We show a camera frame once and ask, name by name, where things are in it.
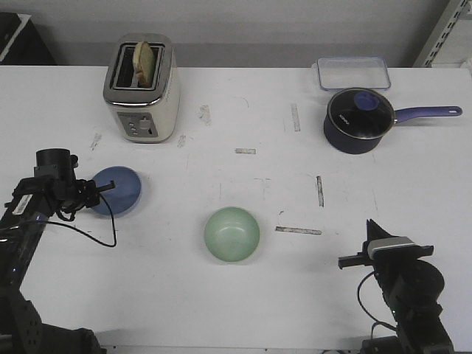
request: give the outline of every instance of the toaster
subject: toaster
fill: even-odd
[[[144,87],[133,66],[135,49],[147,42],[153,53],[150,85]],[[123,136],[132,142],[162,142],[176,126],[180,83],[172,44],[164,35],[132,33],[114,49],[103,98]]]

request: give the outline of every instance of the white table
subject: white table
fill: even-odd
[[[394,108],[458,105],[464,113],[396,126],[360,156],[326,141],[330,94],[310,69],[179,69],[176,130],[157,145],[119,135],[103,101],[105,72],[0,67],[1,201],[32,176],[35,152],[44,148],[77,154],[78,178],[125,165],[143,183],[139,204],[117,220],[115,249],[47,227],[22,286],[45,323],[87,327],[116,346],[359,348],[372,323],[355,290],[371,268],[341,271],[337,260],[361,250],[373,218],[394,235],[435,246],[425,260],[445,278],[442,322],[456,350],[472,350],[467,70],[390,69],[385,95]],[[209,119],[202,119],[205,105]],[[235,264],[215,259],[203,241],[206,219],[229,205],[250,211],[262,232],[256,252]],[[74,224],[111,239],[108,220],[92,211]],[[392,321],[374,280],[362,297]]]

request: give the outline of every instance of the tape mark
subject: tape mark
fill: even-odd
[[[292,109],[292,120],[294,121],[294,130],[300,131],[300,118],[298,117],[298,108],[296,106],[296,103],[291,103],[290,106]]]
[[[280,232],[293,232],[296,234],[309,234],[309,235],[321,235],[321,230],[313,230],[313,229],[300,229],[298,227],[284,227],[284,226],[276,226],[275,231]]]
[[[245,149],[243,147],[238,147],[235,149],[236,153],[245,153],[248,155],[255,155],[256,154],[256,149]]]
[[[92,151],[95,150],[95,148],[98,146],[98,143],[100,142],[101,139],[102,139],[102,134],[95,133],[94,141],[91,142],[90,144],[90,148]]]
[[[180,137],[178,138],[177,148],[182,148],[183,146],[185,146],[185,139],[185,135],[180,135]]]
[[[323,185],[322,185],[322,177],[316,177],[316,188],[318,190],[318,204],[320,207],[325,207],[325,197],[323,196]]]
[[[209,114],[209,107],[208,105],[203,105],[200,107],[200,116],[198,117],[200,120],[205,123],[206,126],[212,124],[212,118]]]

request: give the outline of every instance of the wire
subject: wire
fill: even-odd
[[[100,198],[103,200],[103,202],[105,203],[105,205],[107,206],[108,208],[108,211],[110,212],[110,217],[111,217],[111,228],[112,228],[112,231],[113,231],[113,243],[105,243],[105,242],[102,242],[100,240],[98,240],[97,238],[89,235],[88,233],[78,229],[77,227],[73,227],[73,226],[70,226],[68,225],[67,223],[58,223],[56,221],[37,221],[37,220],[31,220],[31,221],[24,221],[22,223],[20,223],[19,225],[15,225],[15,226],[11,226],[7,229],[2,229],[0,231],[4,231],[4,230],[11,230],[11,229],[16,229],[17,227],[21,226],[21,225],[24,225],[26,223],[39,223],[39,224],[50,224],[50,225],[57,225],[57,226],[63,226],[63,227],[66,227],[67,229],[71,229],[71,230],[74,230],[76,232],[78,232],[79,234],[89,238],[90,240],[100,244],[101,246],[104,246],[104,247],[115,247],[117,245],[117,231],[115,229],[115,220],[114,220],[114,215],[113,215],[113,211],[111,210],[111,207],[110,207],[110,204],[108,204],[108,202],[106,201],[106,199],[103,197],[103,195],[101,193],[99,193],[99,196]]]
[[[364,312],[368,315],[368,317],[370,317],[371,319],[374,320],[374,325],[372,326],[372,330],[371,330],[371,338],[373,336],[373,333],[374,333],[374,328],[375,326],[377,325],[382,325],[386,328],[388,328],[389,330],[393,330],[393,331],[396,331],[395,327],[392,326],[391,324],[389,323],[386,323],[386,322],[383,322],[383,321],[379,321],[378,319],[376,319],[372,314],[370,314],[370,312],[365,308],[365,306],[362,304],[362,301],[361,301],[361,288],[362,288],[362,285],[366,282],[366,280],[368,280],[372,275],[374,275],[375,272],[374,271],[371,271],[370,273],[368,273],[368,275],[366,275],[362,280],[361,282],[359,283],[358,287],[357,287],[357,301],[359,303],[359,305],[361,306],[362,310],[364,310]]]

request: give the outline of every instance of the plastic container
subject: plastic container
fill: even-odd
[[[320,58],[311,67],[325,91],[351,87],[387,90],[391,85],[381,57]]]

